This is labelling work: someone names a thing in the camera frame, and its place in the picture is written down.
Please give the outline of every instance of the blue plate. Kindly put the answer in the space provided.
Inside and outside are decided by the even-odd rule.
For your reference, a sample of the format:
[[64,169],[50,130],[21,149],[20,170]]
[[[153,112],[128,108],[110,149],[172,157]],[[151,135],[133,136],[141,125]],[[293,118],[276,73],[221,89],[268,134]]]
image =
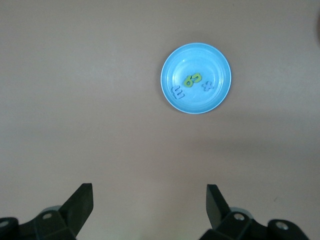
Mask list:
[[161,72],[164,96],[176,109],[203,114],[227,96],[231,70],[225,56],[205,43],[189,43],[176,49]]

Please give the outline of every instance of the beige table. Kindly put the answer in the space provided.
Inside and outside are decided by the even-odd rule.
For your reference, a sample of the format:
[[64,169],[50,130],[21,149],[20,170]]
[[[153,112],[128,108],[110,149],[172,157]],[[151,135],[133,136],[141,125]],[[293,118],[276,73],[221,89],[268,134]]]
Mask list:
[[[319,18],[316,0],[0,1],[0,217],[24,223],[89,182],[79,240],[197,240],[217,184],[318,239]],[[192,42],[232,70],[201,115],[160,86]]]

